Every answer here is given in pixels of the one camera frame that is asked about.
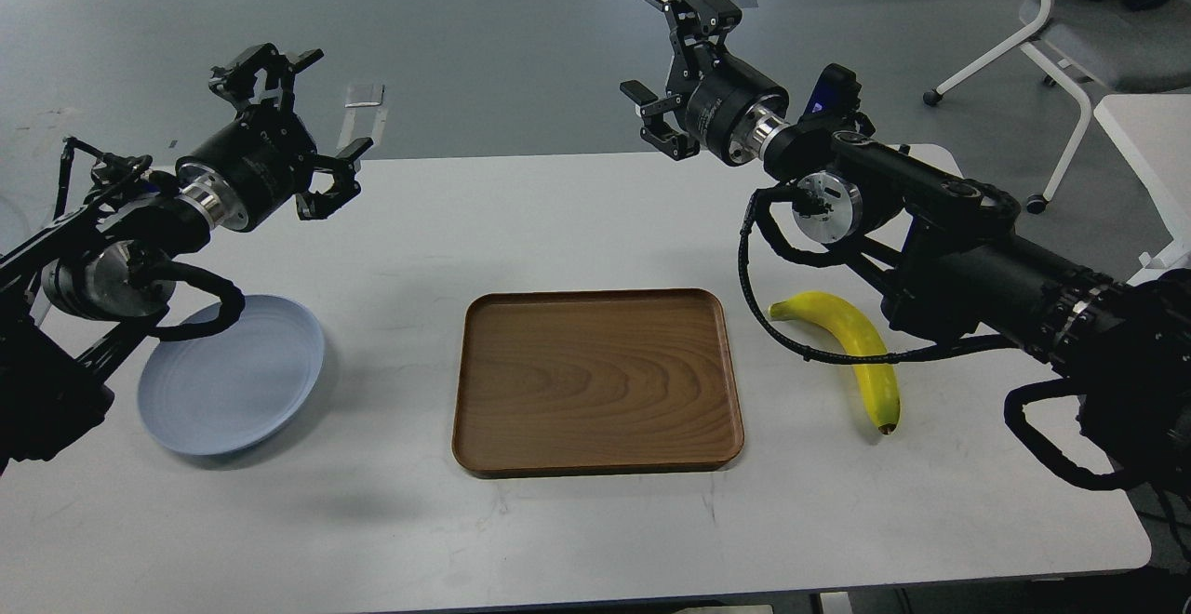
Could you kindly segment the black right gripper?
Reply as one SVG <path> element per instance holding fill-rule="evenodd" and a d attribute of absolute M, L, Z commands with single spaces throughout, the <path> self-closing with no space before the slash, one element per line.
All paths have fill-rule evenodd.
<path fill-rule="evenodd" d="M 790 93 L 744 59 L 727 51 L 727 36 L 742 21 L 743 12 L 732 0 L 644 0 L 663 13 L 673 58 L 668 84 L 699 84 L 685 98 L 668 92 L 657 98 L 637 80 L 622 81 L 621 93 L 635 105 L 641 118 L 641 138 L 681 161 L 707 149 L 727 165 L 740 167 L 756 159 L 756 149 L 746 146 L 755 123 L 747 118 L 761 104 L 777 115 L 786 114 Z M 666 123 L 666 115 L 685 109 L 685 131 Z"/>

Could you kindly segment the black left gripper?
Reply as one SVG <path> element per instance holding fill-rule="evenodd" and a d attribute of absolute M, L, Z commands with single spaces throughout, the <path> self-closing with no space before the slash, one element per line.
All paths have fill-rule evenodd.
<path fill-rule="evenodd" d="M 289 58 L 264 43 L 211 68 L 208 90 L 241 114 L 177 159 L 176 176 L 183 184 L 220 178 L 233 199 L 224 227 L 251 232 L 294 194 L 299 220 L 326 220 L 361 194 L 360 159 L 374 140 L 354 139 L 335 156 L 314 154 L 314 140 L 294 114 L 295 77 L 324 55 L 316 46 Z M 310 190 L 314 174 L 331 177 L 328 190 Z"/>

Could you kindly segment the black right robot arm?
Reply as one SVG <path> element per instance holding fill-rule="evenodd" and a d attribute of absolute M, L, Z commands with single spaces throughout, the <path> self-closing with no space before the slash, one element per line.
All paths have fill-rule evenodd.
<path fill-rule="evenodd" d="M 1090 491 L 1156 491 L 1170 530 L 1187 502 L 1187 270 L 1127 286 L 1016 233 L 1019 203 L 994 184 L 925 164 L 873 138 L 855 73 L 829 64 L 796 121 L 788 92 L 727 48 L 731 0 L 644 0 L 666 18 L 662 94 L 621 83 L 641 138 L 669 159 L 707 151 L 760 159 L 773 186 L 750 195 L 737 274 L 756 230 L 796 265 L 850 268 L 875 288 L 890 328 L 927 340 L 902 353 L 829 353 L 771 338 L 807 361 L 859 366 L 1021 350 L 1055 378 L 1008 393 L 1004 421 L 1043 466 Z"/>

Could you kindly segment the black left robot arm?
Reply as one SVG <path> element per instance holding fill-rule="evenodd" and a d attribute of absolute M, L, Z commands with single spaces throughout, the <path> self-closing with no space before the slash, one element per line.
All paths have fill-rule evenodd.
<path fill-rule="evenodd" d="M 181 262 L 216 228 L 251 232 L 288 202 L 324 220 L 358 196 L 372 138 L 320 154 L 295 113 L 295 79 L 322 58 L 264 43 L 214 67 L 208 89 L 233 123 L 173 170 L 63 140 L 52 220 L 1 267 L 4 464 L 51 460 L 99 426 L 108 378 L 145 339 L 191 342 L 239 320 L 241 288 Z"/>

